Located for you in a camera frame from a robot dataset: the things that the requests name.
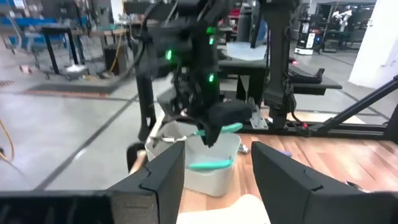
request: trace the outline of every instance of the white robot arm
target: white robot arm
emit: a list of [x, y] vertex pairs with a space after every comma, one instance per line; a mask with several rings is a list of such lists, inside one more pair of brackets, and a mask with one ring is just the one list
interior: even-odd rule
[[345, 11], [340, 13], [339, 11], [336, 11], [333, 13], [333, 17], [336, 19], [340, 20], [340, 32], [344, 31], [344, 28], [347, 26], [347, 20], [353, 15], [353, 12], [351, 10]]

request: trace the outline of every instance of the white plastic bin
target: white plastic bin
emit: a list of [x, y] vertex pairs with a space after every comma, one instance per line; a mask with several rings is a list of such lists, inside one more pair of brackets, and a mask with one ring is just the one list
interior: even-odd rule
[[[170, 122], [167, 123], [157, 135], [165, 134], [180, 138], [193, 133], [197, 128], [191, 124]], [[236, 160], [241, 138], [237, 134], [220, 134], [216, 144], [209, 148], [205, 146], [200, 137], [188, 138], [185, 141], [185, 165], [200, 162], [218, 162], [232, 159]], [[164, 152], [171, 143], [159, 141], [155, 146], [152, 140], [146, 142], [148, 159], [151, 161]], [[227, 193], [231, 182], [233, 166], [226, 169], [197, 171], [185, 169], [184, 187], [214, 197], [220, 197]]]

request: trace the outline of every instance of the white pillar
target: white pillar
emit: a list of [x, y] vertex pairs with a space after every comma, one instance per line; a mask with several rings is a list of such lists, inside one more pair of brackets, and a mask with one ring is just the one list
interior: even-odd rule
[[119, 22], [119, 15], [123, 15], [123, 0], [111, 0], [112, 15], [115, 22]]
[[309, 14], [315, 14], [317, 12], [317, 7], [318, 7], [318, 1], [317, 0], [311, 0], [309, 5], [310, 9], [308, 10]]
[[398, 74], [398, 1], [377, 0], [349, 82], [379, 88]]

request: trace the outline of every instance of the gray floor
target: gray floor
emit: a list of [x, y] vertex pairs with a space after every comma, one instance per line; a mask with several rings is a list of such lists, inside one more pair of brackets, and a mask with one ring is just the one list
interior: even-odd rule
[[[0, 190], [104, 189], [124, 178], [126, 148], [137, 141], [140, 126], [136, 81], [127, 80], [108, 99], [26, 95], [21, 92], [32, 86], [67, 81], [62, 77], [46, 80], [40, 72], [23, 74], [18, 65], [31, 63], [32, 59], [6, 49], [1, 52], [0, 80], [12, 80], [14, 84], [0, 88], [0, 118], [14, 141], [16, 158], [12, 163], [24, 175], [0, 162]], [[67, 51], [60, 49], [56, 54], [60, 66], [68, 64]], [[326, 76], [343, 85], [342, 91], [328, 90], [325, 96], [296, 95], [297, 109], [337, 113], [372, 92], [347, 82], [354, 57], [351, 53], [296, 55], [301, 69], [315, 73], [323, 67]], [[50, 63], [46, 52], [41, 60]], [[234, 89], [234, 85], [235, 81], [228, 80], [221, 88]], [[168, 86], [170, 78], [155, 81], [154, 94]], [[391, 93], [358, 118], [365, 123], [385, 122], [397, 101], [398, 92]], [[9, 154], [3, 133], [0, 145]]]

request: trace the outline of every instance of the teal handle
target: teal handle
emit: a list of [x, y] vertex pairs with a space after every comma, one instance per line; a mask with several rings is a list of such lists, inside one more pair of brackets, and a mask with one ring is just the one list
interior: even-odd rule
[[197, 164], [190, 164], [188, 166], [191, 170], [214, 170], [214, 169], [225, 169], [231, 167], [233, 164], [232, 159], [219, 162], [204, 162]]
[[[221, 128], [220, 134], [234, 133], [236, 131], [239, 131], [241, 128], [243, 128], [243, 124], [242, 123], [230, 124], [230, 125], [227, 125], [227, 126], [223, 126]], [[195, 131], [194, 135], [196, 135], [196, 136], [204, 136], [205, 135], [205, 130]]]

